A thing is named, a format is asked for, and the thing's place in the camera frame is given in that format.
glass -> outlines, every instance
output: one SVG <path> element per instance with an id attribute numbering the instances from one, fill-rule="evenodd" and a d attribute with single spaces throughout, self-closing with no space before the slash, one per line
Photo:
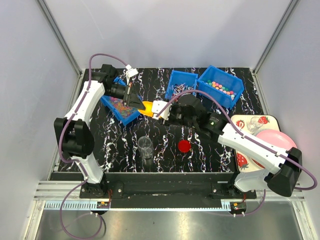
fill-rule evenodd
<path id="1" fill-rule="evenodd" d="M 138 150 L 143 159 L 150 159 L 154 155 L 154 145 L 148 136 L 142 136 L 138 140 Z"/>
<path id="2" fill-rule="evenodd" d="M 264 125 L 263 123 L 259 122 L 259 119 L 260 117 L 254 116 L 253 118 L 251 118 L 250 122 L 246 125 L 247 129 L 250 132 L 255 132 Z"/>

wall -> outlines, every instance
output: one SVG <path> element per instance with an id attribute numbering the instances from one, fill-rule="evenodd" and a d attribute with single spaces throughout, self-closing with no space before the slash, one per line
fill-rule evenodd
<path id="1" fill-rule="evenodd" d="M 258 72 L 267 106 L 303 153 L 303 165 L 320 180 L 320 1 L 300 1 Z M 300 177 L 305 186 L 312 181 Z M 320 236 L 320 187 L 304 192 Z"/>
<path id="2" fill-rule="evenodd" d="M 77 78 L 36 1 L 2 0 L 0 13 L 0 235 L 17 240 Z"/>
<path id="3" fill-rule="evenodd" d="M 140 68 L 253 68 L 289 1 L 46 0 L 81 68 L 94 53 Z"/>

marble tabletop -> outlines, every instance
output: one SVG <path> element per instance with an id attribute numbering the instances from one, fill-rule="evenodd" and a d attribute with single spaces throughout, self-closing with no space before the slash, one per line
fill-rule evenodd
<path id="1" fill-rule="evenodd" d="M 249 68 L 221 68 L 226 73 L 243 80 L 244 92 L 232 110 L 232 115 L 261 115 L 263 110 L 257 89 Z M 203 68 L 139 68 L 139 74 L 133 81 L 140 85 L 140 96 L 144 101 L 164 100 L 172 70 L 196 73 Z M 88 70 L 84 74 L 88 79 Z M 205 97 L 199 96 L 208 111 L 221 113 L 218 107 Z M 236 169 L 234 151 L 223 145 L 215 146 L 208 140 L 200 139 L 193 129 L 177 126 L 160 125 L 155 119 L 140 115 L 126 127 L 114 114 L 99 101 L 95 107 L 90 130 L 95 139 L 93 154 L 104 172 L 233 172 Z M 149 136 L 154 146 L 152 162 L 143 162 L 137 141 L 142 136 Z M 191 150 L 181 153 L 178 142 L 188 140 Z M 58 172 L 80 172 L 76 164 L 60 162 Z"/>

blue plastic container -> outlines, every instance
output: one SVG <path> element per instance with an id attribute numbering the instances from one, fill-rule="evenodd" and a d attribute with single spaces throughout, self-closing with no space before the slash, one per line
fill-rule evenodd
<path id="1" fill-rule="evenodd" d="M 231 99 L 230 95 L 227 95 L 220 90 L 206 84 L 210 80 L 211 82 L 216 82 L 224 87 L 228 88 L 229 91 L 233 91 L 236 93 L 235 98 Z M 204 73 L 197 80 L 198 90 L 206 92 L 210 96 L 212 96 L 221 106 L 226 109 L 232 109 L 241 94 L 245 90 L 244 84 L 241 79 L 230 75 L 214 66 L 209 66 Z"/>
<path id="2" fill-rule="evenodd" d="M 118 83 L 120 85 L 125 86 L 126 84 L 119 78 L 116 77 L 113 80 L 114 83 Z M 123 117 L 121 115 L 121 113 L 110 103 L 110 97 L 109 96 L 103 96 L 100 98 L 102 104 L 105 107 L 108 107 L 115 115 L 116 119 L 118 119 L 118 121 L 121 121 L 123 123 L 123 125 L 127 125 L 128 123 L 131 123 L 133 120 L 135 120 L 141 113 L 136 110 L 135 112 L 133 112 L 131 115 L 127 116 L 127 117 Z"/>
<path id="3" fill-rule="evenodd" d="M 164 98 L 170 100 L 174 94 L 175 85 L 184 84 L 185 86 L 196 89 L 198 74 L 173 70 L 170 76 L 169 84 L 165 92 Z"/>

red bottle cap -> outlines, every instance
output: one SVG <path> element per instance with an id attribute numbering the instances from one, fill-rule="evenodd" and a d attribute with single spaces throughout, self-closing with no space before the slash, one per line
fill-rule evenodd
<path id="1" fill-rule="evenodd" d="M 179 143 L 178 143 L 178 149 L 180 150 L 180 152 L 182 153 L 187 153 L 190 151 L 190 148 L 191 148 L 191 144 L 189 141 L 187 140 L 181 140 Z"/>

